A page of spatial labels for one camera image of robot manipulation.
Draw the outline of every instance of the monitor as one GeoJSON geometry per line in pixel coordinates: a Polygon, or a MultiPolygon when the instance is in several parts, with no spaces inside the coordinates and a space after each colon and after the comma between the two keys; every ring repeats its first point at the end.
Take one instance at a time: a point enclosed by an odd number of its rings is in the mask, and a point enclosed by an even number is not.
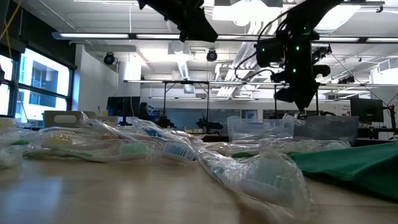
{"type": "Polygon", "coordinates": [[[351,116],[359,116],[362,122],[384,122],[381,100],[351,98],[351,116]]]}
{"type": "Polygon", "coordinates": [[[109,116],[138,116],[139,103],[139,96],[109,97],[106,109],[109,116]]]}

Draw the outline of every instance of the security camera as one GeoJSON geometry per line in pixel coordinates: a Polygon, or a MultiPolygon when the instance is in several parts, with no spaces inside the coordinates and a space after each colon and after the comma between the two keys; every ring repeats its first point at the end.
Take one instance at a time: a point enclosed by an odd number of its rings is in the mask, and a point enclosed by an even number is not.
{"type": "Polygon", "coordinates": [[[217,53],[215,49],[210,49],[206,57],[208,62],[215,62],[217,60],[217,53]]]}
{"type": "Polygon", "coordinates": [[[118,63],[118,59],[114,56],[114,52],[106,53],[104,63],[105,65],[116,65],[118,63]]]}

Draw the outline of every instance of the plastic container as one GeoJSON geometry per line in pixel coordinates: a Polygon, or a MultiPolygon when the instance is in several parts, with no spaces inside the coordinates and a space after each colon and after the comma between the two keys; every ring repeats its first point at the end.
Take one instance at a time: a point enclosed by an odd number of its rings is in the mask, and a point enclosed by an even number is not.
{"type": "Polygon", "coordinates": [[[296,126],[294,136],[314,140],[347,140],[355,144],[358,137],[357,116],[309,116],[304,126],[296,126]]]}
{"type": "Polygon", "coordinates": [[[252,119],[232,116],[227,119],[229,141],[292,137],[295,120],[292,116],[286,116],[284,119],[253,122],[252,119]]]}

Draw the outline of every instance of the green cloth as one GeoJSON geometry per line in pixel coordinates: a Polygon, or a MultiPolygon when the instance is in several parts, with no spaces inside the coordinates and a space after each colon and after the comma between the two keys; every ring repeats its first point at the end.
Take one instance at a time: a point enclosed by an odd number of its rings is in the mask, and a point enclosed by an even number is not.
{"type": "Polygon", "coordinates": [[[289,156],[306,176],[398,200],[398,142],[289,156]]]}

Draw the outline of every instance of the wooden table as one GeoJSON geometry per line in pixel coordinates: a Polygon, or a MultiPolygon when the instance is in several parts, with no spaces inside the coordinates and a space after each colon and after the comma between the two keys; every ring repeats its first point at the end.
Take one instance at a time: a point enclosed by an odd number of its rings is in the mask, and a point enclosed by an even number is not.
{"type": "Polygon", "coordinates": [[[29,159],[0,170],[0,223],[398,223],[398,204],[307,182],[318,215],[303,222],[226,190],[197,163],[29,159]]]}

